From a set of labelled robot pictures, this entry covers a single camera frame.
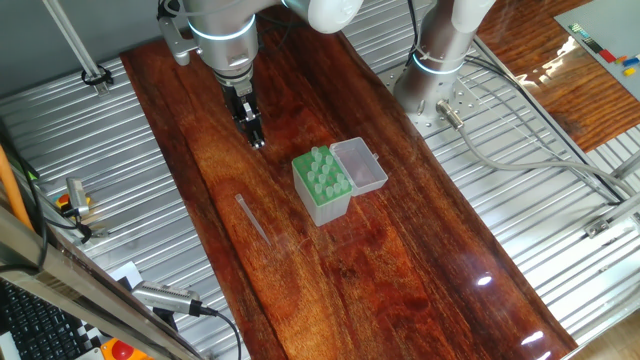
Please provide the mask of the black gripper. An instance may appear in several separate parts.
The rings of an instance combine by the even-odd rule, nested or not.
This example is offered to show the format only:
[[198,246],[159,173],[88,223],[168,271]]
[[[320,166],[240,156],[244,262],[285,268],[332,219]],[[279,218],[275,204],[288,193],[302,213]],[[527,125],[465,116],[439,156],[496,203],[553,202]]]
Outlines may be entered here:
[[242,80],[229,85],[222,85],[226,107],[232,115],[239,131],[247,135],[254,149],[265,145],[262,131],[262,119],[258,110],[252,80]]

